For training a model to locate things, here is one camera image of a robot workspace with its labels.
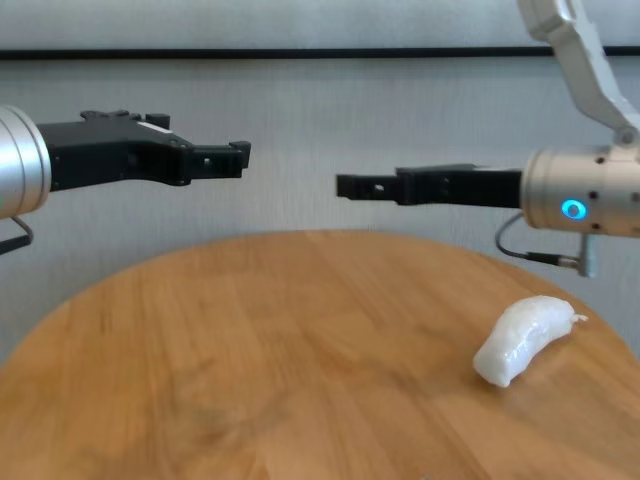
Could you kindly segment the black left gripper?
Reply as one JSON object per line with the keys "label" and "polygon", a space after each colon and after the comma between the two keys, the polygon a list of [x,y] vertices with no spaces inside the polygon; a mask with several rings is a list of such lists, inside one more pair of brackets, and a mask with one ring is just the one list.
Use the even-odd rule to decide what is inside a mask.
{"label": "black left gripper", "polygon": [[[51,162],[51,189],[64,191],[144,180],[170,186],[190,183],[191,145],[170,130],[164,113],[83,111],[74,122],[40,124]],[[241,178],[251,143],[195,146],[191,179]]]}

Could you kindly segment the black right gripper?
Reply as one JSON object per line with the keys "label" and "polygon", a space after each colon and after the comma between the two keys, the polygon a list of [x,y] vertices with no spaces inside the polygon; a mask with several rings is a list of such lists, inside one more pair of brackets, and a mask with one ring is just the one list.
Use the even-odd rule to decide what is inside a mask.
{"label": "black right gripper", "polygon": [[396,176],[336,176],[336,195],[399,205],[447,204],[491,208],[520,207],[522,171],[473,164],[397,168]]}

